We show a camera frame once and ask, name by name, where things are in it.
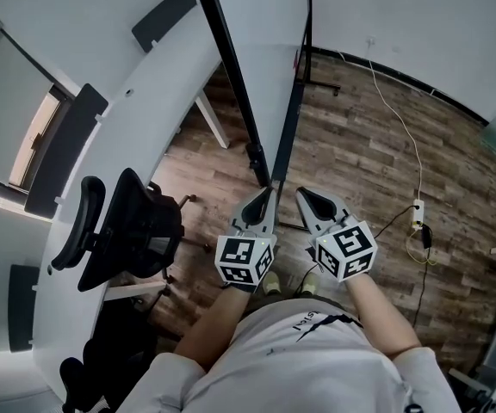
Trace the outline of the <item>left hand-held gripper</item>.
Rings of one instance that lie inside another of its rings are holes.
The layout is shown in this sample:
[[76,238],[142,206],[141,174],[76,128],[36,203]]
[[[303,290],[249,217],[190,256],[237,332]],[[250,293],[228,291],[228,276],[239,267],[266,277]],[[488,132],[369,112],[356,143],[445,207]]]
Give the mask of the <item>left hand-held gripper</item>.
[[218,237],[214,265],[224,283],[254,293],[275,260],[277,194],[261,188],[233,210],[232,223]]

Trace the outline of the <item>person's left forearm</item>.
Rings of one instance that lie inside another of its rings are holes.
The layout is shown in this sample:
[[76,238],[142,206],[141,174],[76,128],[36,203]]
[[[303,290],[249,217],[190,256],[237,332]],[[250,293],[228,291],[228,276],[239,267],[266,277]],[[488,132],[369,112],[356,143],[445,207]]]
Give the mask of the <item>person's left forearm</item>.
[[235,287],[223,290],[174,349],[174,354],[208,371],[226,352],[251,294]]

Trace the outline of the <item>person's shoe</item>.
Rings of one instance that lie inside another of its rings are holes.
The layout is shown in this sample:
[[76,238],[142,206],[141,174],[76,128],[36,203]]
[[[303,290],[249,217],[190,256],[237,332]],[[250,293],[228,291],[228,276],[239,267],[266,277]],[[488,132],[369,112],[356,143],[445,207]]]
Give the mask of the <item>person's shoe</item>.
[[320,278],[314,272],[308,272],[300,284],[300,289],[296,292],[299,297],[315,296],[319,289]]
[[262,289],[266,296],[280,294],[282,292],[278,275],[269,271],[262,280]]

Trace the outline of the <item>white power strip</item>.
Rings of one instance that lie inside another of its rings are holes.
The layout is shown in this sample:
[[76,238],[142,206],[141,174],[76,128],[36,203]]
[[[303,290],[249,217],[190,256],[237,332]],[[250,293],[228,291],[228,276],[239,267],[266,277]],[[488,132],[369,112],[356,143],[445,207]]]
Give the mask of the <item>white power strip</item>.
[[424,225],[424,202],[420,199],[415,199],[412,204],[412,228],[415,231],[420,231]]

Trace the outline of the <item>long white desk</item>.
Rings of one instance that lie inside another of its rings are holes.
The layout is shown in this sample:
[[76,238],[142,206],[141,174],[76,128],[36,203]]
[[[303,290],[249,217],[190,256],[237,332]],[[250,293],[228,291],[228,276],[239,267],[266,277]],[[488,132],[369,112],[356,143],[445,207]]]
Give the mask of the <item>long white desk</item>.
[[81,181],[96,176],[111,196],[121,172],[131,168],[148,183],[219,62],[207,18],[201,7],[195,7],[123,84],[71,173],[46,241],[34,306],[34,364],[60,399],[65,398],[60,364],[68,357],[82,356],[107,289],[100,285],[84,293],[78,291],[85,260],[62,271],[50,266],[71,232]]

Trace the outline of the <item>person's right forearm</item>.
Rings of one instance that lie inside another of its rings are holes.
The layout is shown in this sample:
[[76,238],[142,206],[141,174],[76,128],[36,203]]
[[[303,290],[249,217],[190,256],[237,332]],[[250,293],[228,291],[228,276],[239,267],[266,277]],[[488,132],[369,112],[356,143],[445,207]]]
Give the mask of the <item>person's right forearm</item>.
[[393,359],[414,348],[420,348],[415,330],[368,274],[345,282],[365,335],[370,343]]

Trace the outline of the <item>white board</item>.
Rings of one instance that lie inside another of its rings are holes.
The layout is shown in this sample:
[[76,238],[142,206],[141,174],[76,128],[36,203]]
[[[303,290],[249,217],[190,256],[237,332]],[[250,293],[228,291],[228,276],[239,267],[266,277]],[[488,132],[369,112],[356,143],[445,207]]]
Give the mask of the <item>white board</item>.
[[200,4],[249,134],[250,167],[260,186],[280,194],[311,79],[313,0]]

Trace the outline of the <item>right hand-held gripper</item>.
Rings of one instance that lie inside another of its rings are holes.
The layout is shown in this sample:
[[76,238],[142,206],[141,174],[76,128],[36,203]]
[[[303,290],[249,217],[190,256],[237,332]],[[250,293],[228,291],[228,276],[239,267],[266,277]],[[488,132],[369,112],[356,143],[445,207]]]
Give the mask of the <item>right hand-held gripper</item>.
[[[313,259],[338,282],[368,273],[378,251],[375,238],[364,220],[348,215],[348,208],[337,196],[315,188],[299,187],[296,205],[302,222],[315,237]],[[322,222],[335,222],[323,229]]]

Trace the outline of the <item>person's right shoe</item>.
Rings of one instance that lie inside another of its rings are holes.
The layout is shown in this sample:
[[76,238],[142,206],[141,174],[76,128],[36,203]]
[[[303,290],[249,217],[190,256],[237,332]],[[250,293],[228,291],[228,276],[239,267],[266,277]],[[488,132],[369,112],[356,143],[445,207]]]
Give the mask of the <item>person's right shoe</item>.
[[315,296],[319,289],[320,278],[314,272],[308,272],[300,284],[300,289],[296,292],[299,297]]

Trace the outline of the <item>black mesh office chair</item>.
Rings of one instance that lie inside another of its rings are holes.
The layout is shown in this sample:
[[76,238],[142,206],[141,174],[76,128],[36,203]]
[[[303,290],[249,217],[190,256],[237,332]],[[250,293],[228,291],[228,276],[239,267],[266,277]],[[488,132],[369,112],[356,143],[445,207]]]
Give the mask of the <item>black mesh office chair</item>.
[[131,168],[125,169],[116,183],[101,229],[96,224],[102,212],[106,188],[96,176],[81,181],[81,194],[75,221],[63,249],[51,261],[52,270],[76,267],[84,254],[90,258],[79,279],[80,292],[92,290],[118,274],[128,272],[138,278],[149,278],[174,262],[181,242],[210,253],[207,243],[185,237],[182,208],[197,201],[194,194],[177,202],[162,194],[152,182],[145,187]]

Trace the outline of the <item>person's left shoe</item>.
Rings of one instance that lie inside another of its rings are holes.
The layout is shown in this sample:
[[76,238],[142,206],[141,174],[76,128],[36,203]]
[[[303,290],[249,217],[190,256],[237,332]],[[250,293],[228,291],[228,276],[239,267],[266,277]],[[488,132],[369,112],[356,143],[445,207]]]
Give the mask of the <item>person's left shoe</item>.
[[262,280],[262,289],[266,296],[280,294],[282,292],[278,275],[269,271]]

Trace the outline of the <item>person's white t-shirt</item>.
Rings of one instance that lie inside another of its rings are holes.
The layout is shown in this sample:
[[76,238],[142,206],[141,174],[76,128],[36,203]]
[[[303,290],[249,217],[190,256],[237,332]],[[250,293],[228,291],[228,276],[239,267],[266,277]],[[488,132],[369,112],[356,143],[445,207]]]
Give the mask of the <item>person's white t-shirt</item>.
[[159,354],[116,413],[461,413],[434,352],[390,359],[361,323],[315,299],[243,319],[210,370]]

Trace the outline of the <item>dark desk partition panel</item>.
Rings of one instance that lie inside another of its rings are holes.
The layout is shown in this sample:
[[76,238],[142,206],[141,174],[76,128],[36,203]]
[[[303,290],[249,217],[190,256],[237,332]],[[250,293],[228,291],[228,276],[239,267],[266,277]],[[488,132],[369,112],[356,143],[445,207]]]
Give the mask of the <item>dark desk partition panel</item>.
[[153,48],[153,42],[162,38],[194,7],[196,0],[164,0],[133,28],[133,37],[145,53]]
[[11,353],[32,348],[34,304],[40,269],[13,264],[9,271],[8,335]]
[[88,138],[96,117],[104,113],[109,102],[89,83],[85,84],[64,114],[48,148],[44,151],[24,211],[52,219],[60,197]]

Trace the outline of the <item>window with grey blind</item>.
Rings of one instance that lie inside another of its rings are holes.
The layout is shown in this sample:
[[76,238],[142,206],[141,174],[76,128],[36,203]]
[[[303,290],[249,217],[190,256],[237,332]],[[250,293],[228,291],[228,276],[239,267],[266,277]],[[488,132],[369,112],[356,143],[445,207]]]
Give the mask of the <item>window with grey blind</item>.
[[42,68],[0,22],[0,183],[29,191],[75,96]]

